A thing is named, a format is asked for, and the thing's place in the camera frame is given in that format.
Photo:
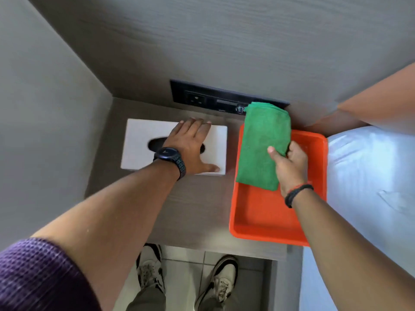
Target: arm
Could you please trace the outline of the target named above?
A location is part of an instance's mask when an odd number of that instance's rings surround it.
[[[187,174],[215,171],[200,146],[210,123],[180,122],[164,143],[179,150]],[[76,205],[33,237],[59,245],[90,282],[101,308],[111,310],[161,206],[179,178],[174,163],[156,160]]]
[[[291,142],[288,158],[268,148],[283,197],[307,182],[307,156]],[[414,310],[415,279],[366,240],[311,189],[293,201],[319,272],[339,310]]]

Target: wooden tabletop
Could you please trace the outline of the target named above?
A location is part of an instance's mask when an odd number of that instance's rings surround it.
[[[114,99],[96,154],[86,196],[129,174],[129,171],[120,168],[128,118],[179,121],[189,117],[203,118],[212,121],[213,124],[228,127],[226,175],[196,175],[177,182],[163,205],[148,241],[168,246],[285,260],[287,245],[239,239],[229,232],[238,132],[243,124],[243,117],[218,117],[126,99]]]

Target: black watch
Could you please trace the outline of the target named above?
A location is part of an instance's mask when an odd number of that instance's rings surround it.
[[[176,150],[175,148],[171,148],[171,147],[160,148],[154,154],[153,161],[155,161],[156,159],[161,159],[161,160],[175,163],[180,171],[180,177],[177,179],[178,181],[186,175],[186,166],[184,166],[184,162],[181,159],[181,155],[179,151]]]

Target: person's left hand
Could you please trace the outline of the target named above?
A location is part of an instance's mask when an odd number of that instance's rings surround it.
[[[163,147],[172,147],[179,151],[186,166],[187,175],[220,170],[218,166],[205,164],[200,159],[200,147],[206,139],[211,125],[210,121],[203,124],[202,119],[180,121],[163,144]]]

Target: microfiber cloth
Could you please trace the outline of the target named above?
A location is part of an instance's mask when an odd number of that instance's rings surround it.
[[[273,146],[285,156],[290,141],[291,119],[287,111],[265,102],[249,104],[236,182],[277,190],[275,162],[269,157],[267,148]]]

